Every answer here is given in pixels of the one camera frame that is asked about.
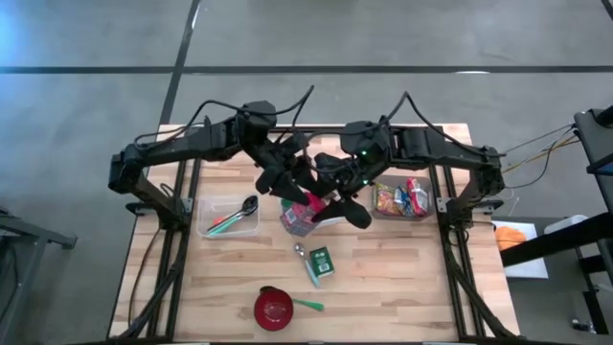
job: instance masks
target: clear plastic container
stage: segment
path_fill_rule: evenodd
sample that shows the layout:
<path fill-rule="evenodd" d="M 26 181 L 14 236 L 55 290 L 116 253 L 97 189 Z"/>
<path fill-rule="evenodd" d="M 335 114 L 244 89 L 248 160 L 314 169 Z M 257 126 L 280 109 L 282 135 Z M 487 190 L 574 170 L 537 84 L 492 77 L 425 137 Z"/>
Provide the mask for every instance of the clear plastic container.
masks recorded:
<path fill-rule="evenodd" d="M 260 225 L 260 207 L 251 215 L 230 225 L 226 230 L 215 235 L 208 235 L 207 230 L 213 226 L 215 219 L 225 219 L 242 206 L 249 195 L 203 196 L 198 199 L 198 219 L 196 231 L 207 239 L 227 239 L 258 235 Z"/>

